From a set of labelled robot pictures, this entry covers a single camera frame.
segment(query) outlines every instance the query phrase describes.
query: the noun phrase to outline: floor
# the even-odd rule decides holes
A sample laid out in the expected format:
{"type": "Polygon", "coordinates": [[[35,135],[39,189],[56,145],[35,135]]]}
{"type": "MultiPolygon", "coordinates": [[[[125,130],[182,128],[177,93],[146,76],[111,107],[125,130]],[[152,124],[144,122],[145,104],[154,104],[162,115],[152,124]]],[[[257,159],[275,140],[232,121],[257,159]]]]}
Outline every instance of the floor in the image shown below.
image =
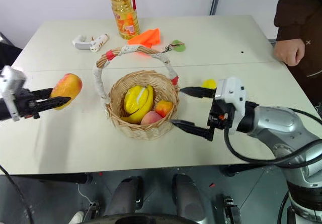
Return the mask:
{"type": "MultiPolygon", "coordinates": [[[[234,199],[240,208],[243,223],[275,223],[279,205],[287,190],[285,179],[278,168],[249,170],[225,177],[219,167],[215,166],[93,173],[92,182],[80,185],[79,188],[91,200],[99,201],[100,215],[104,215],[117,185],[128,176],[141,176],[144,179],[145,197],[139,212],[176,214],[171,197],[172,177],[176,173],[189,175],[197,184],[209,223],[224,223],[219,201],[222,194],[234,199]]],[[[88,201],[79,195],[76,184],[40,182],[22,177],[14,177],[14,180],[26,196],[35,224],[68,223],[74,213],[88,207],[88,201]]],[[[0,176],[1,221],[5,224],[28,223],[18,195],[4,176],[0,176]]]]}

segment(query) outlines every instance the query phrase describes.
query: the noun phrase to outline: black stand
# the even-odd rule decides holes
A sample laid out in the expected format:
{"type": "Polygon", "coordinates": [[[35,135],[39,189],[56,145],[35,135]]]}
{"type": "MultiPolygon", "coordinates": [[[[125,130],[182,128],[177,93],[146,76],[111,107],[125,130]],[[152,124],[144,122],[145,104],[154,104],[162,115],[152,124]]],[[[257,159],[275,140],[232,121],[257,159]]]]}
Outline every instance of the black stand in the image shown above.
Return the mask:
{"type": "Polygon", "coordinates": [[[256,168],[263,167],[262,165],[253,165],[253,164],[242,164],[242,165],[222,165],[219,166],[220,172],[227,177],[232,177],[236,173],[253,170],[256,168]]]}
{"type": "Polygon", "coordinates": [[[90,174],[77,173],[77,174],[46,174],[46,175],[15,175],[24,178],[31,178],[43,181],[61,181],[69,183],[87,184],[92,181],[90,174]]]}

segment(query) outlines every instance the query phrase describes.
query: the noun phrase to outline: plastic bottle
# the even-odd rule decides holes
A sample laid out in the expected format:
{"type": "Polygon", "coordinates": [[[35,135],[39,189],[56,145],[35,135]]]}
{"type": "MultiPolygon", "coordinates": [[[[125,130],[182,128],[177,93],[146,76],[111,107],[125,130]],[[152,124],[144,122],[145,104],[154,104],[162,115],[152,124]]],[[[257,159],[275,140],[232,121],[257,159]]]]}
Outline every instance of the plastic bottle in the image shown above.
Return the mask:
{"type": "Polygon", "coordinates": [[[131,39],[140,33],[135,0],[111,0],[119,33],[123,39],[131,39]]]}

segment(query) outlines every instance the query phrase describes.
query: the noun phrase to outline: shoe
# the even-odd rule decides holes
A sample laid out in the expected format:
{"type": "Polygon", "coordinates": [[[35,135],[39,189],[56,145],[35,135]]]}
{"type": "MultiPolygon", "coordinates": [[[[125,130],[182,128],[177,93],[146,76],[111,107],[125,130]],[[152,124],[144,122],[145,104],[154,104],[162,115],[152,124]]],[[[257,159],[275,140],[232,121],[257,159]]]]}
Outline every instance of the shoe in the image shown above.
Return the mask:
{"type": "Polygon", "coordinates": [[[72,217],[72,219],[70,220],[69,224],[78,224],[78,223],[81,223],[81,222],[83,222],[83,218],[84,218],[84,212],[78,211],[72,217]]]}

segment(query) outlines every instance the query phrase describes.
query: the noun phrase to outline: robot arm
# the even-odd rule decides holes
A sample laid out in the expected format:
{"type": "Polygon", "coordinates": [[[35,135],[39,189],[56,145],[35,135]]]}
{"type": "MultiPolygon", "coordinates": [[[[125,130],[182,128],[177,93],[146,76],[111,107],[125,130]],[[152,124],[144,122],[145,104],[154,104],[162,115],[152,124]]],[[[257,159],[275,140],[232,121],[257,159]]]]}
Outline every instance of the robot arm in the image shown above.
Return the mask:
{"type": "Polygon", "coordinates": [[[23,72],[5,66],[0,74],[0,121],[20,117],[39,118],[39,112],[64,105],[70,97],[49,98],[52,88],[29,91],[23,88],[26,76],[23,72]]]}
{"type": "MultiPolygon", "coordinates": [[[[319,139],[303,126],[294,111],[283,107],[262,107],[245,101],[245,88],[237,78],[220,80],[216,90],[183,88],[181,91],[191,96],[213,98],[207,123],[209,128],[196,127],[192,122],[171,120],[183,131],[202,136],[209,141],[212,141],[216,128],[225,129],[228,125],[229,134],[234,134],[235,131],[244,132],[259,139],[270,148],[276,158],[281,158],[319,139]]],[[[321,154],[322,147],[315,145],[283,164],[303,163],[321,154]]],[[[298,216],[308,221],[322,222],[321,170],[322,160],[302,168],[282,168],[292,208],[298,216]]]]}

